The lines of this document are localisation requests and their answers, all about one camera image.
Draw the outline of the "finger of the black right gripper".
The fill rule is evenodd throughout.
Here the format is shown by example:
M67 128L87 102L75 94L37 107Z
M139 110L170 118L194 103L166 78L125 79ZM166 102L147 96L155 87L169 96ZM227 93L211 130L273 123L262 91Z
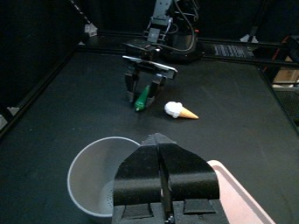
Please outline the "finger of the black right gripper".
M162 75L157 75L150 84L149 95L146 99L146 106L150 107L154 103L158 95L161 94L162 90L165 89L166 77Z
M126 91L130 102L135 100L138 82L139 82L139 70L134 68L126 72Z

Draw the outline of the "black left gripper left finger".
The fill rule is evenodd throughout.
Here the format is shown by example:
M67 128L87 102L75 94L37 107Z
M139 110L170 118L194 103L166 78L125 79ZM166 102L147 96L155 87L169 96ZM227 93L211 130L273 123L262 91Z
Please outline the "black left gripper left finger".
M158 142L151 135L121 164L113 224L165 224Z

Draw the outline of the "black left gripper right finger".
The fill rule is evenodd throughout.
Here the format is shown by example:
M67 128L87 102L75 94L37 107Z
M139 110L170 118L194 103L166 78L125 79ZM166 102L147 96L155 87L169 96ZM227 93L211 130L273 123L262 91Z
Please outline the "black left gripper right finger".
M207 161L167 136L155 134L163 202L171 224L230 224L217 172Z

